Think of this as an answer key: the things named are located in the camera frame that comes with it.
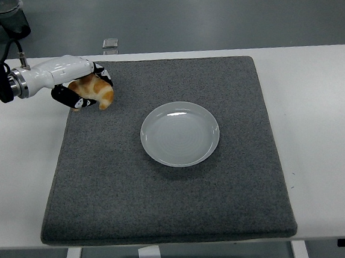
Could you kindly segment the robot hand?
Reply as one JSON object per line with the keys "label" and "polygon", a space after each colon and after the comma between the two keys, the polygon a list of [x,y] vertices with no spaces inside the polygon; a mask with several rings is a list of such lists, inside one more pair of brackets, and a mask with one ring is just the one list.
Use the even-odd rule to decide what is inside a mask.
{"label": "robot hand", "polygon": [[111,77],[98,63],[66,55],[33,66],[13,70],[19,97],[33,97],[42,88],[51,89],[52,98],[78,111],[94,104],[107,109],[114,100]]}

